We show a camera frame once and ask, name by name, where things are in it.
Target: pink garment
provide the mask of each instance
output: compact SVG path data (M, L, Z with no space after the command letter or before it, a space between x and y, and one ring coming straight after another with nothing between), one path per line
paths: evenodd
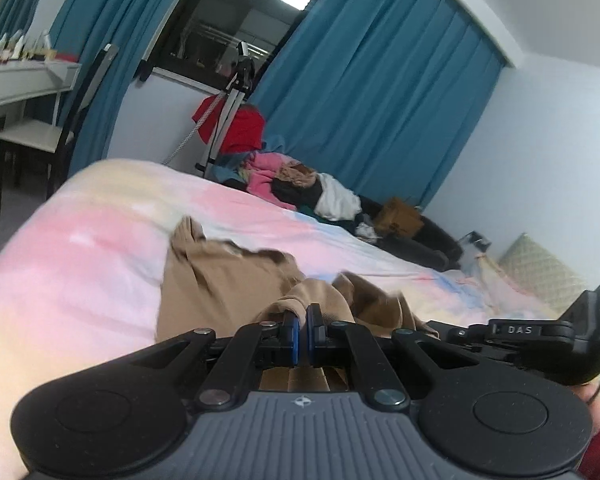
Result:
M251 153L243 163L247 170L269 170L277 172L283 164L293 161L282 153Z
M267 153L267 155L277 155L276 153ZM247 184L247 192L253 196L257 196L267 202L271 202L284 209L296 211L296 206L280 202L273 193L271 192L271 181L276 176L275 171L271 170L258 170L253 171L249 177L249 183Z

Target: tie-dye bedsheet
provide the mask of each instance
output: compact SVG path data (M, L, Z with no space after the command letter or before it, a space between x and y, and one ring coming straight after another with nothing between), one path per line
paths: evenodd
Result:
M9 430L23 394L152 344L168 241L183 215L208 238L291 253L307 276L346 269L401 290L422 319L538 315L518 300L503 312L473 278L401 261L246 193L148 162L103 161L62 186L0 254L0 479L26 472Z

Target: desk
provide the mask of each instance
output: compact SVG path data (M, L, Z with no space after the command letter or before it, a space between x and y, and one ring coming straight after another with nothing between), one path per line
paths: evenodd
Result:
M0 65L0 130L21 120L27 99L74 88L80 64L65 61L11 61Z

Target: brown fabric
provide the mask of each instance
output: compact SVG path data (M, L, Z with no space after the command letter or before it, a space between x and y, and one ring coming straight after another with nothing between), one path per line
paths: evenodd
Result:
M423 225L419 211L397 197L389 199L374 219L376 232L382 235L393 233L411 238Z
M320 304L326 322L357 322L375 336L388 337L395 328L438 336L413 315L401 294L391 296L350 272L338 275L333 283L305 279L289 254L251 252L232 242L206 240L200 225L184 218L171 236L156 340L200 327L228 337L245 324L282 321L285 310L295 313L304 325L306 309L312 303ZM329 389L323 371L307 367L268 372L262 388Z
M288 162L280 167L276 173L276 178L283 182L290 182L296 187L311 187L315 184L317 173L304 164Z

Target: screw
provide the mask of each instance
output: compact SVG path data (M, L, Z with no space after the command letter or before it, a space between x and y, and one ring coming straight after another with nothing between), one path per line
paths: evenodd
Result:
M224 390L205 390L198 399L207 406L222 406L231 400L231 395Z
M374 399L378 404L382 404L383 406L397 406L407 400L404 393L392 390L391 388L376 391Z

